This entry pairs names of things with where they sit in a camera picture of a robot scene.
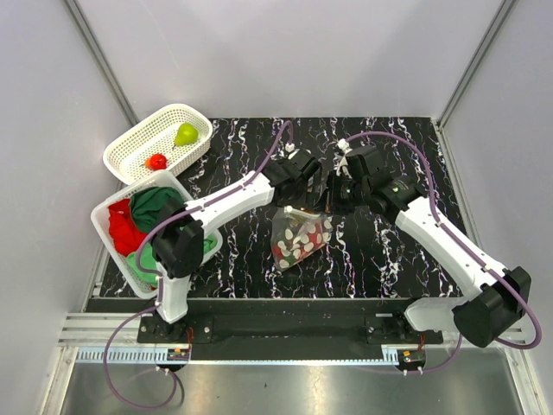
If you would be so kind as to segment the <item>polka dot zip top bag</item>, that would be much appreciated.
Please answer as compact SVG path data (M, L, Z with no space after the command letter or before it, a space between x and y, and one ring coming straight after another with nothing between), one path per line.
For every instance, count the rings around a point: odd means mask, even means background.
M272 219L270 249L279 271L286 271L322 249L333 233L331 218L280 207Z

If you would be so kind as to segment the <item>red fake cherry bunch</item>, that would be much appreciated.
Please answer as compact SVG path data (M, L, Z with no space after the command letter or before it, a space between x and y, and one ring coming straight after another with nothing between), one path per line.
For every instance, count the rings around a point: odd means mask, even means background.
M286 228L272 242L272 253L276 268L287 270L322 248L327 242L327 233L317 231L294 233Z

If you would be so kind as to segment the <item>green fake pear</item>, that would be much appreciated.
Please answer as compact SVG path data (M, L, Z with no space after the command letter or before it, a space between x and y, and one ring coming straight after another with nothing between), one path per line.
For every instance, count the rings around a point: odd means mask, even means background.
M199 138L198 130L190 123L181 124L174 139L175 147L195 144Z

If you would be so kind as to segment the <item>red fake pepper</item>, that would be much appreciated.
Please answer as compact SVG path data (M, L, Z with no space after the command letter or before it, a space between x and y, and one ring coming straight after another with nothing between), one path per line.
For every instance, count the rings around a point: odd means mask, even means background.
M157 153L150 156L145 161L144 165L147 169L150 169L152 171L166 169L168 166L168 159L163 154Z

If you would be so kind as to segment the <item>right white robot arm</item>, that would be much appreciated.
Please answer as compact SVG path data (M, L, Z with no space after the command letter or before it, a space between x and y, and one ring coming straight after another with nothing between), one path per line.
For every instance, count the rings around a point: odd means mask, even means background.
M456 330L485 348L527 315L531 276L508 269L479 249L432 205L424 189L408 176L388 174L359 180L334 172L322 196L329 214L350 214L368 207L418 242L461 290L456 299L419 299L392 321L393 335L413 342L423 331Z

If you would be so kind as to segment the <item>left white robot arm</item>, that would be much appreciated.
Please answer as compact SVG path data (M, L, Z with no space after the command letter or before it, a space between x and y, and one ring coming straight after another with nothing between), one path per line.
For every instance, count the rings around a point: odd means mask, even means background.
M320 184L321 163L309 151L295 150L213 194L183 204L168 201L150 241L158 279L156 332L167 342L186 334L190 277L205 262L206 236L260 207L312 210Z

